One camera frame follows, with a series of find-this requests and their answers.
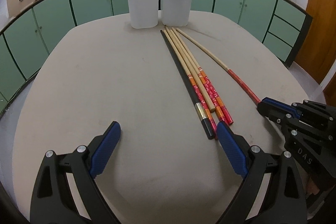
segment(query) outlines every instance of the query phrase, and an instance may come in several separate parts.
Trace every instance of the table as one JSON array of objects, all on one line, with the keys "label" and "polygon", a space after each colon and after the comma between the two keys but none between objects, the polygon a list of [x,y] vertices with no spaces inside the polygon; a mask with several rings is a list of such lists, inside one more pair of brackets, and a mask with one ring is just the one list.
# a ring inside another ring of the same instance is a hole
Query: table
[{"label": "table", "polygon": [[[158,26],[133,29],[129,15],[80,25],[48,57],[27,96],[13,148],[17,205],[29,218],[36,175],[47,150],[70,153],[118,121],[122,137],[99,189],[123,224],[213,224],[242,179],[215,140],[205,136]],[[307,95],[256,38],[217,14],[191,11],[181,28],[215,53],[259,98],[287,104]],[[184,40],[226,104],[233,132],[280,154],[284,138],[238,84]],[[261,205],[262,191],[251,210]],[[74,180],[70,187],[74,189]],[[74,199],[87,216],[76,189]]]}]

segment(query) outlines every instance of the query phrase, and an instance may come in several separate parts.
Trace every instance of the floor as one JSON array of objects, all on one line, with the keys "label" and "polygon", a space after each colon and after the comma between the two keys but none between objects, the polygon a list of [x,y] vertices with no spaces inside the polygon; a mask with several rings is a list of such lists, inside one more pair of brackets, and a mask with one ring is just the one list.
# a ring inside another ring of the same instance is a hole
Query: floor
[{"label": "floor", "polygon": [[[307,93],[309,100],[326,103],[320,85],[298,64],[293,63],[289,71]],[[33,82],[20,93],[0,120],[0,181],[15,203],[12,180],[12,150],[17,121],[32,84]]]}]

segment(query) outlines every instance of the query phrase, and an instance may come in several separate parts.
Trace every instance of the metal pin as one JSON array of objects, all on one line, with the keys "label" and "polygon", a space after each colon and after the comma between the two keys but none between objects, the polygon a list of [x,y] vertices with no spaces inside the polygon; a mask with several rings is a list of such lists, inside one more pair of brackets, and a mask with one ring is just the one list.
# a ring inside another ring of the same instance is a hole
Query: metal pin
[{"label": "metal pin", "polygon": [[83,153],[86,150],[86,146],[85,145],[80,145],[77,147],[77,152],[79,153]]},{"label": "metal pin", "polygon": [[292,154],[289,152],[289,151],[285,151],[283,152],[283,155],[286,157],[286,158],[290,158],[292,156]]},{"label": "metal pin", "polygon": [[53,154],[54,154],[54,152],[52,150],[48,150],[47,153],[45,154],[45,156],[47,158],[50,158]]},{"label": "metal pin", "polygon": [[252,150],[252,152],[254,152],[254,153],[259,153],[259,152],[260,152],[260,147],[259,147],[259,146],[256,146],[256,145],[253,145],[253,146],[251,147],[251,150]]}]

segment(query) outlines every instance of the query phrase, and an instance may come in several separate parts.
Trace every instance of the wooden stick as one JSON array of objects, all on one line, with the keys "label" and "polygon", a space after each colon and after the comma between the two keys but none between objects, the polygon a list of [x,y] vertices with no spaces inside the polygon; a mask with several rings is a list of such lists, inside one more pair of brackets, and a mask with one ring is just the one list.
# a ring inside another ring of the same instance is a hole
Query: wooden stick
[{"label": "wooden stick", "polygon": [[232,117],[231,117],[229,111],[226,109],[222,99],[219,97],[217,91],[213,87],[212,83],[210,82],[208,76],[202,70],[201,66],[199,65],[199,63],[197,62],[197,60],[195,59],[195,57],[193,56],[191,51],[188,49],[187,45],[184,43],[184,41],[182,40],[181,36],[176,31],[176,29],[172,28],[172,30],[175,33],[175,35],[177,36],[177,38],[179,39],[182,47],[185,49],[187,54],[190,56],[190,58],[192,60],[192,63],[194,63],[194,65],[196,67],[196,70],[197,70],[196,72],[198,73],[199,78],[201,79],[201,82],[205,86],[205,89],[207,90],[207,92],[208,92],[213,104],[215,105],[216,109],[217,109],[217,107],[219,108],[220,111],[216,111],[217,117],[219,118],[220,121],[225,121],[228,125],[232,125],[233,124]]},{"label": "wooden stick", "polygon": [[190,98],[194,103],[195,109],[198,112],[199,119],[201,120],[204,131],[205,131],[208,139],[211,140],[214,137],[216,137],[217,126],[215,124],[215,121],[212,118],[210,110],[208,109],[208,106],[207,106],[200,90],[198,89],[194,78],[190,74],[190,71],[189,71],[186,63],[184,62],[181,54],[179,53],[176,46],[174,45],[174,42],[172,41],[172,39],[170,38],[170,36],[169,36],[169,34],[167,33],[166,30],[161,31],[161,34],[162,33],[164,33],[166,39],[168,40],[168,42],[165,40],[166,45],[167,45],[167,47],[168,47],[168,49],[171,53],[172,58],[174,59],[174,62],[177,66],[177,69],[180,72],[180,75],[182,77],[182,80],[184,81],[185,87],[187,88],[187,90],[189,92],[189,95],[190,95]]},{"label": "wooden stick", "polygon": [[247,93],[247,95],[252,99],[252,101],[257,105],[260,103],[260,99],[254,94],[254,92],[236,75],[228,66],[226,66],[218,57],[216,57],[211,51],[203,47],[199,42],[193,39],[191,36],[180,30],[176,29],[180,34],[189,39],[197,47],[199,47],[203,52],[210,56],[218,65],[220,65],[237,83],[240,87]]},{"label": "wooden stick", "polygon": [[199,90],[201,91],[203,98],[205,100],[205,102],[207,103],[210,112],[214,112],[216,110],[214,104],[212,103],[209,94],[207,93],[207,91],[205,90],[201,80],[199,79],[197,72],[195,71],[195,69],[193,68],[192,64],[190,63],[189,59],[187,58],[187,56],[185,55],[185,53],[183,52],[181,46],[179,45],[178,39],[174,36],[174,32],[172,30],[169,30],[167,27],[166,31],[168,32],[168,34],[170,35],[170,38],[172,39],[172,41],[174,42],[177,50],[179,51],[179,53],[181,54],[184,62],[186,63],[191,75],[194,77],[194,80],[196,81],[196,84],[199,88]]},{"label": "wooden stick", "polygon": [[205,90],[207,91],[212,103],[215,106],[215,111],[216,111],[216,115],[218,117],[218,119],[220,121],[225,122],[226,124],[228,124],[228,121],[226,120],[226,117],[224,116],[221,107],[219,106],[218,102],[216,101],[215,96],[213,95],[212,91],[210,90],[209,84],[206,82],[206,80],[204,79],[203,75],[201,74],[201,72],[199,71],[198,67],[196,66],[196,64],[194,63],[194,60],[192,59],[192,57],[190,56],[190,54],[188,53],[188,51],[185,49],[185,47],[183,46],[184,41],[181,39],[180,35],[178,34],[178,32],[172,28],[172,31],[175,34],[175,38],[177,39],[179,46],[181,47],[181,49],[183,50],[184,54],[187,56],[189,62],[191,63],[191,65],[193,66],[194,70],[196,71],[199,79],[201,80]]}]

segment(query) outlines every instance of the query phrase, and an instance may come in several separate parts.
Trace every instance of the white table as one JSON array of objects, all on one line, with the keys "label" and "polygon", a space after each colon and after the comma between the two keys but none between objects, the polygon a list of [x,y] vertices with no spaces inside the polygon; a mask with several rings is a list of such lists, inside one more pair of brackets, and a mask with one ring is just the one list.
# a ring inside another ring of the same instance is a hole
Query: white table
[{"label": "white table", "polygon": [[[70,153],[118,121],[122,137],[95,181],[123,224],[213,224],[242,179],[205,136],[158,26],[133,29],[129,15],[72,29],[53,50],[27,96],[13,148],[17,205],[29,217],[36,174],[47,150]],[[259,98],[287,104],[307,95],[284,65],[229,19],[190,13],[181,28],[215,53]],[[280,154],[283,138],[238,84],[184,40],[226,104],[233,132]],[[262,185],[262,192],[267,182]],[[74,193],[79,210],[86,215]],[[258,196],[250,215],[257,213]]]}]

